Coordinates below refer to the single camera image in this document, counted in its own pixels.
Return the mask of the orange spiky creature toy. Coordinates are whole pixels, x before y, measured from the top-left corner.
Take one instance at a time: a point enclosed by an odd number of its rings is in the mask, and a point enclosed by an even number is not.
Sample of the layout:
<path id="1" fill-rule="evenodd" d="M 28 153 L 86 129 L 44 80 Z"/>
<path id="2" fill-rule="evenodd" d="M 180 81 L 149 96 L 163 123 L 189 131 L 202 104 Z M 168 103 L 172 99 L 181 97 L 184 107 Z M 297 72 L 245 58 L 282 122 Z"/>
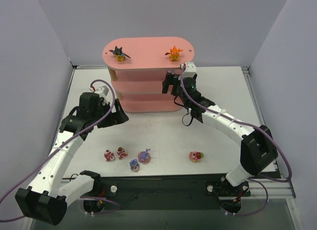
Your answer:
<path id="1" fill-rule="evenodd" d="M 172 61 L 178 61 L 180 58 L 180 52 L 182 51 L 182 49 L 179 49 L 176 46 L 174 46 L 172 49 L 170 49 L 169 52 L 166 52 L 164 55 L 168 55 L 169 59 Z"/>

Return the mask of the black bat creature toy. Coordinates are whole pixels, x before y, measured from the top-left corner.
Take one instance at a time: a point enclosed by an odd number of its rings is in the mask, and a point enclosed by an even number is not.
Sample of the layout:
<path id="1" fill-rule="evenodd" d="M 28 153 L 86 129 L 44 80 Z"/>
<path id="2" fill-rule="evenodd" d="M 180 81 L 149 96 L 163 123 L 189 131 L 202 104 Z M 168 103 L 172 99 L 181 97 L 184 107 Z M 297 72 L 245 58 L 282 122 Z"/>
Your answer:
<path id="1" fill-rule="evenodd" d="M 120 62 L 123 62 L 125 60 L 125 58 L 131 59 L 130 56 L 128 56 L 127 54 L 125 54 L 122 51 L 122 47 L 115 46 L 115 48 L 114 49 L 110 49 L 109 52 L 112 53 L 114 55 L 114 57 L 116 58 L 116 60 L 120 61 Z"/>

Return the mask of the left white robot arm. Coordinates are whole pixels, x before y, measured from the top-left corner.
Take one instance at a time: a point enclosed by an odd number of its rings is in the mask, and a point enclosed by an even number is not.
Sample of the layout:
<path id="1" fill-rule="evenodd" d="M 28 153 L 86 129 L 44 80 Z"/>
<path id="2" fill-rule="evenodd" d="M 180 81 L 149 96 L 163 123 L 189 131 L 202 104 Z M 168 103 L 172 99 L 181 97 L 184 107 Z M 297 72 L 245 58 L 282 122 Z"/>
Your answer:
<path id="1" fill-rule="evenodd" d="M 117 98 L 108 102 L 104 92 L 82 93 L 79 105 L 63 119 L 48 160 L 37 168 L 28 187 L 19 188 L 15 194 L 23 216 L 56 226 L 75 200 L 85 194 L 99 195 L 103 190 L 101 176 L 92 171 L 82 171 L 65 186 L 60 184 L 76 151 L 94 127 L 107 128 L 128 120 Z"/>

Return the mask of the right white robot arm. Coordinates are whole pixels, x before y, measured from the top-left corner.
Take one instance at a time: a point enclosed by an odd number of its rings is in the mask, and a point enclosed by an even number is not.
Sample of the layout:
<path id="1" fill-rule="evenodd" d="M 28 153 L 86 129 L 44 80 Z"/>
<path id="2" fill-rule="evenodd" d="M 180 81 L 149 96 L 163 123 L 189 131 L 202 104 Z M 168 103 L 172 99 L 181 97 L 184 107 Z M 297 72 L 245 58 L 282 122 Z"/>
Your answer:
<path id="1" fill-rule="evenodd" d="M 231 186 L 239 186 L 248 178 L 258 175 L 278 157 L 270 130 L 264 125 L 246 124 L 203 97 L 196 89 L 196 77 L 182 78 L 167 72 L 162 82 L 162 93 L 171 92 L 174 99 L 181 100 L 178 105 L 185 108 L 192 119 L 214 127 L 240 146 L 239 164 L 224 178 Z"/>

